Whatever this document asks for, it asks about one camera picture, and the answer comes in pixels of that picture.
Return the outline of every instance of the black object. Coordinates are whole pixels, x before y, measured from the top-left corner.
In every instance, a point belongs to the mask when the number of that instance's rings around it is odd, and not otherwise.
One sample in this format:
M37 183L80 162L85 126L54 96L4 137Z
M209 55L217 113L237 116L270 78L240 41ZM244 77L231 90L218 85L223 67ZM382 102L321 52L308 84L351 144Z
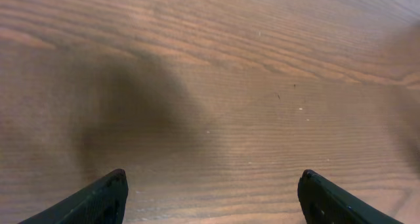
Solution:
M125 172L117 169L21 224L121 224L128 193Z
M297 196L304 218L309 224L401 223L312 170L303 172L297 187Z

